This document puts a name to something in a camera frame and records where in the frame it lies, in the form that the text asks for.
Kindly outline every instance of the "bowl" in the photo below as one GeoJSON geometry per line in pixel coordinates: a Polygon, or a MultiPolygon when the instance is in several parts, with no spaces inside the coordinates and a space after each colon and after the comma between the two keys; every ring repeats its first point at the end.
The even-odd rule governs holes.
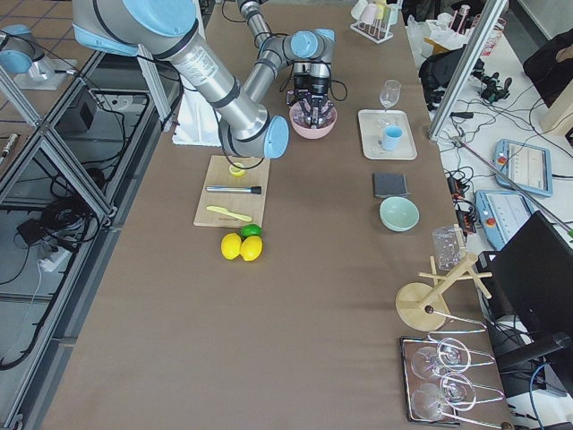
{"type": "Polygon", "coordinates": [[[420,211],[404,197],[389,197],[380,205],[382,224],[392,231],[407,231],[418,223],[420,211]]]}
{"type": "Polygon", "coordinates": [[[334,127],[338,119],[338,112],[335,107],[330,110],[325,124],[320,128],[310,128],[304,122],[303,110],[298,103],[295,103],[288,111],[290,124],[295,129],[296,133],[303,136],[304,139],[320,139],[326,136],[334,127]]]}

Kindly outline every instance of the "mint green bowl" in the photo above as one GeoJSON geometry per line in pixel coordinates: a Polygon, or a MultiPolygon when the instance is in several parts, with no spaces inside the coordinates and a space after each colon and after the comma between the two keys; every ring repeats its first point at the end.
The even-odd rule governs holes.
{"type": "Polygon", "coordinates": [[[420,211],[404,197],[389,197],[380,205],[380,219],[392,231],[407,231],[420,220],[420,211]]]}

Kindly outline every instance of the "cutting board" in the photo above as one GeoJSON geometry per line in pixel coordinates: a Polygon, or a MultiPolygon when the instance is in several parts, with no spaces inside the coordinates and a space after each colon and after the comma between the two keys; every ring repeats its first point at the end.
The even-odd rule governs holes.
{"type": "MultiPolygon", "coordinates": [[[[241,163],[246,167],[257,164],[260,159],[234,159],[234,163],[241,163]]],[[[269,182],[270,160],[265,159],[262,163],[249,170],[241,177],[234,177],[229,173],[229,162],[223,155],[213,155],[205,176],[203,191],[195,212],[195,226],[202,227],[241,227],[246,224],[257,224],[262,227],[262,215],[265,210],[265,199],[267,198],[267,183],[269,182]],[[208,193],[206,186],[261,186],[261,194],[248,193],[208,193]],[[235,213],[252,216],[251,222],[244,222],[239,219],[223,215],[221,213],[207,211],[207,206],[221,206],[235,213]]]]}

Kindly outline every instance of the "black monitor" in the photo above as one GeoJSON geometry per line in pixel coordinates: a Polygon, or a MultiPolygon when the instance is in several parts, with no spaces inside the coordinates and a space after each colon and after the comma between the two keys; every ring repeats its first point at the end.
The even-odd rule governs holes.
{"type": "Polygon", "coordinates": [[[545,357],[573,395],[573,249],[537,211],[492,261],[492,273],[533,339],[498,357],[498,367],[545,357]]]}

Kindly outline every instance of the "knife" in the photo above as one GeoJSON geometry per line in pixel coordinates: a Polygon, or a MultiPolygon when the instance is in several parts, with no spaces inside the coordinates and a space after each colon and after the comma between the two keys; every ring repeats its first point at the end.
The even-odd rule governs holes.
{"type": "Polygon", "coordinates": [[[229,217],[240,219],[241,221],[251,222],[252,217],[249,215],[243,215],[242,213],[234,213],[231,212],[227,208],[221,208],[220,206],[207,206],[207,211],[222,213],[223,215],[227,215],[229,217]]]}

